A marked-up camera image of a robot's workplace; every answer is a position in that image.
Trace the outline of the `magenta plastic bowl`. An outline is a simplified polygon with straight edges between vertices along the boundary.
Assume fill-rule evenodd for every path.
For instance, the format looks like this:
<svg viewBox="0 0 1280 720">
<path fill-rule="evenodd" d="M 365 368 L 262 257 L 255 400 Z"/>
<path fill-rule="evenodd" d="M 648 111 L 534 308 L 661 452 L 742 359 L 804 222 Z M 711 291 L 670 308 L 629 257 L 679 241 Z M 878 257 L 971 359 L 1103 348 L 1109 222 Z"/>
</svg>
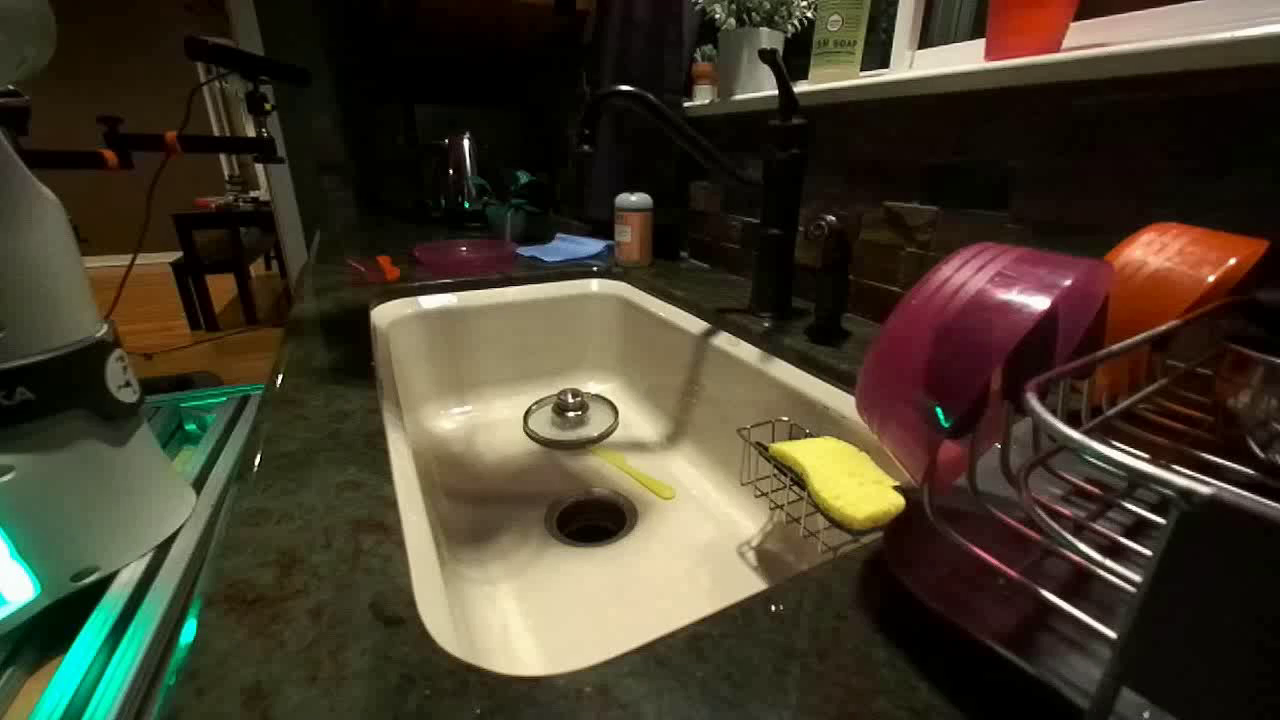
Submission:
<svg viewBox="0 0 1280 720">
<path fill-rule="evenodd" d="M 1103 258 L 982 241 L 929 266 L 889 311 L 858 373 L 858 408 L 907 478 L 965 438 L 1009 378 L 1074 359 L 1103 299 Z"/>
</svg>

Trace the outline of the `grey dish rack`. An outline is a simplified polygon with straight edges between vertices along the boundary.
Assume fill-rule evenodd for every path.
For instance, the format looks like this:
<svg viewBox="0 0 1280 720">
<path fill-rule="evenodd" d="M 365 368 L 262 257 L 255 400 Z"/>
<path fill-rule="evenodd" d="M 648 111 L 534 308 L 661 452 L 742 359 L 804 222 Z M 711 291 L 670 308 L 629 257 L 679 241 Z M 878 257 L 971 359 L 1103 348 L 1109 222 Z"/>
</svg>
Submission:
<svg viewBox="0 0 1280 720">
<path fill-rule="evenodd" d="M 1275 299 L 1252 291 L 1038 376 L 921 489 L 885 568 L 1088 720 L 1280 720 Z"/>
</svg>

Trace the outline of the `round sink strainer lid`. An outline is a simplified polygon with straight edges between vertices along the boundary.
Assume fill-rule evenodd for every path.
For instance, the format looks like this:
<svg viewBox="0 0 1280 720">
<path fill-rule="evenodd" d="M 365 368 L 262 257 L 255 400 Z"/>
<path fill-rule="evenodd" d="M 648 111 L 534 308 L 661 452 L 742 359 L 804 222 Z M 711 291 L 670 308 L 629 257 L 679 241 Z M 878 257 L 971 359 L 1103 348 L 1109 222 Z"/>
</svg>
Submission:
<svg viewBox="0 0 1280 720">
<path fill-rule="evenodd" d="M 588 386 L 560 386 L 524 408 L 524 436 L 544 449 L 588 449 L 622 429 L 622 408 Z"/>
</svg>

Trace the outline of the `white kitchen sink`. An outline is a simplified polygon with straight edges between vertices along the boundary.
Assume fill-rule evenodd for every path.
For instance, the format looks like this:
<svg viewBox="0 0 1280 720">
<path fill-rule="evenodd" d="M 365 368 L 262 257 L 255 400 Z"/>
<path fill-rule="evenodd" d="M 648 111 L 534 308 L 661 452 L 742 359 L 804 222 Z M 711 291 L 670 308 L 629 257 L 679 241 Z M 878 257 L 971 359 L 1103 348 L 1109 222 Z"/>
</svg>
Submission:
<svg viewBox="0 0 1280 720">
<path fill-rule="evenodd" d="M 497 675 L 598 666 L 773 589 L 782 577 L 755 554 L 768 535 L 796 568 L 841 554 L 768 523 L 744 489 L 744 422 L 878 443 L 848 386 L 629 279 L 388 299 L 374 311 L 374 364 L 415 613 L 450 655 Z M 530 438 L 524 408 L 560 386 L 609 394 L 622 429 L 588 449 Z M 572 495 L 626 495 L 632 532 L 560 545 L 549 509 Z"/>
</svg>

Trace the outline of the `yellow plastic stick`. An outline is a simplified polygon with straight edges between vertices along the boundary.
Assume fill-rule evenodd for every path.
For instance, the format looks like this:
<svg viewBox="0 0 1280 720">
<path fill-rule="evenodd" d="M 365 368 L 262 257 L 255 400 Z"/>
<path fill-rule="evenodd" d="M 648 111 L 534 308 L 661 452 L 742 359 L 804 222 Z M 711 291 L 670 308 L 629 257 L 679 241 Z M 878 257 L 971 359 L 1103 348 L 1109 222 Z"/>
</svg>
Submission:
<svg viewBox="0 0 1280 720">
<path fill-rule="evenodd" d="M 648 495 L 658 499 L 677 499 L 677 489 L 638 465 L 629 465 L 626 455 L 609 452 L 609 449 L 598 449 L 591 452 L 602 465 L 609 465 L 613 471 L 629 476 L 638 489 L 643 489 Z"/>
</svg>

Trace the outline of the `blue dish cloth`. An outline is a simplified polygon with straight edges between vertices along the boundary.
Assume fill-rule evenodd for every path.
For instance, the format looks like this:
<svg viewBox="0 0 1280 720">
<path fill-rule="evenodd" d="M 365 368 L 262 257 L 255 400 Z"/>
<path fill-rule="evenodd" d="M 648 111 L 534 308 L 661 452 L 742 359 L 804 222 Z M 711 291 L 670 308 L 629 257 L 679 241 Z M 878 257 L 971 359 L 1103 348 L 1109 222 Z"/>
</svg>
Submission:
<svg viewBox="0 0 1280 720">
<path fill-rule="evenodd" d="M 602 258 L 613 251 L 613 241 L 602 234 L 576 234 L 576 232 L 556 232 L 544 243 L 518 243 L 519 258 L 542 258 L 542 264 L 576 264 L 576 258 Z"/>
</svg>

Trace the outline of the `orange soap pump bottle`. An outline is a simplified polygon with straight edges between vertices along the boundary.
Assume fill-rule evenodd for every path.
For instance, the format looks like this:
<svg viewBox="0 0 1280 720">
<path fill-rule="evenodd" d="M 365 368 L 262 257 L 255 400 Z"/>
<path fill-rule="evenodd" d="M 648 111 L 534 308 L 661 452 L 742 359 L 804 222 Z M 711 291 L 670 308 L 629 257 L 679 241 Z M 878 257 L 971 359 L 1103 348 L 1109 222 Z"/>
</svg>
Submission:
<svg viewBox="0 0 1280 720">
<path fill-rule="evenodd" d="M 622 264 L 648 264 L 652 258 L 652 195 L 622 192 L 613 199 L 613 232 L 615 232 Z"/>
</svg>

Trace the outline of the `dark side sprayer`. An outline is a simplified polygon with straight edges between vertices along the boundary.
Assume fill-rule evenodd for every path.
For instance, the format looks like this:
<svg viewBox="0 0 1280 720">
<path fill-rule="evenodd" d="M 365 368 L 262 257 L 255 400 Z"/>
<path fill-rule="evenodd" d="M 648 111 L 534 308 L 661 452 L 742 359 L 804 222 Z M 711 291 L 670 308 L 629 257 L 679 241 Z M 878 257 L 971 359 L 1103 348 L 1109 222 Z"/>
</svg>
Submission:
<svg viewBox="0 0 1280 720">
<path fill-rule="evenodd" d="M 848 222 L 835 212 L 829 212 L 820 218 L 820 264 L 817 264 L 817 294 L 814 294 L 814 324 L 808 324 L 814 345 L 841 348 L 848 340 L 848 329 L 846 329 L 848 264 L 853 264 Z"/>
</svg>

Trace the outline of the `yellow sponge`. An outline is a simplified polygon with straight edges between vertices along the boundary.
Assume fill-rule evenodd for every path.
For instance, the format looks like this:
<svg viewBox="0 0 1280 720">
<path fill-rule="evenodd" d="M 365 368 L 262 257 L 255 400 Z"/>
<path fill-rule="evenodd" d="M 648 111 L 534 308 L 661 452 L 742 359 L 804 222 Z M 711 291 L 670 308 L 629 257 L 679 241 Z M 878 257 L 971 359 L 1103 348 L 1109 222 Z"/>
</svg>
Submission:
<svg viewBox="0 0 1280 720">
<path fill-rule="evenodd" d="M 841 436 L 777 438 L 765 455 L 794 471 L 808 499 L 848 532 L 878 532 L 907 509 L 895 478 Z"/>
</svg>

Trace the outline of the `dark bronze faucet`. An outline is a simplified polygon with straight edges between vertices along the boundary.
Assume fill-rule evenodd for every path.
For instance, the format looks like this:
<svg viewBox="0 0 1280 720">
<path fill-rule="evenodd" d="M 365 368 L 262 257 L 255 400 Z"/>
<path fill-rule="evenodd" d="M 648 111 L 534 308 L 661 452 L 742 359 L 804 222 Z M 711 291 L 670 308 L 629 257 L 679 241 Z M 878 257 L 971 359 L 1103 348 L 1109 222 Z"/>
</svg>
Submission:
<svg viewBox="0 0 1280 720">
<path fill-rule="evenodd" d="M 744 317 L 765 329 L 783 329 L 796 308 L 796 234 L 801 234 L 801 199 L 808 173 L 814 122 L 801 109 L 794 76 L 782 48 L 760 48 L 755 58 L 777 82 L 777 109 L 768 114 L 768 150 L 755 173 L 744 173 L 727 150 L 702 135 L 677 109 L 638 82 L 606 82 L 583 100 L 576 149 L 591 150 L 602 114 L 609 109 L 629 109 L 648 119 L 663 141 L 671 141 L 689 160 L 711 173 L 721 185 L 744 189 L 755 195 L 755 257 L 750 279 Z"/>
</svg>

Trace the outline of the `white potted plant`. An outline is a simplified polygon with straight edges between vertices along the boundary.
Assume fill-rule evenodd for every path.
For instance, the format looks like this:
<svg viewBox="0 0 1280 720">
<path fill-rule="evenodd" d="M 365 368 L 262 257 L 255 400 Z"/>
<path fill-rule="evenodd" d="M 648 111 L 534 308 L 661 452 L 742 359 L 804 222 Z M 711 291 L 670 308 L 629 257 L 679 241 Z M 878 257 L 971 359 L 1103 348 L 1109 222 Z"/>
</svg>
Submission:
<svg viewBox="0 0 1280 720">
<path fill-rule="evenodd" d="M 760 53 L 782 53 L 814 16 L 814 0 L 698 0 L 716 22 L 721 94 L 768 92 L 777 82 Z"/>
</svg>

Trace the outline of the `dark wooden stool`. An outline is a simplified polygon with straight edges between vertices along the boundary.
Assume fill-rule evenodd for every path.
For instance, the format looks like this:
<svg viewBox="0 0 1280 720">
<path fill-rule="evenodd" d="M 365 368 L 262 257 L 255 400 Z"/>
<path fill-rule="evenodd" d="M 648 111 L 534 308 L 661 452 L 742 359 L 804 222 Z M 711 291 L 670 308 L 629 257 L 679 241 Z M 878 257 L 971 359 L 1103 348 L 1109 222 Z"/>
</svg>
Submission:
<svg viewBox="0 0 1280 720">
<path fill-rule="evenodd" d="M 277 241 L 277 216 L 269 207 L 196 207 L 176 212 L 172 232 L 179 257 L 172 258 L 172 279 L 184 304 L 184 317 L 196 330 L 215 330 L 221 311 L 211 308 L 209 279 L 230 275 L 250 324 L 262 319 L 254 264 L 286 273 L 286 248 Z"/>
</svg>

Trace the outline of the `orange cup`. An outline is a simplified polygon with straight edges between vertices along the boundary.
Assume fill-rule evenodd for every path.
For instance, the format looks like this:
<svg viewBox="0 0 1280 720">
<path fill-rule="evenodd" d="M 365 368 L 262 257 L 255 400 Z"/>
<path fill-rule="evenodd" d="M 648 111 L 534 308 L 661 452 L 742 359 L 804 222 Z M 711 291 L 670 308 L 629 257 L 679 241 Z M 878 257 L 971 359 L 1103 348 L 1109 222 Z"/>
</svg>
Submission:
<svg viewBox="0 0 1280 720">
<path fill-rule="evenodd" d="M 1044 56 L 1057 53 L 1078 20 L 1079 0 L 988 0 L 983 56 Z"/>
</svg>

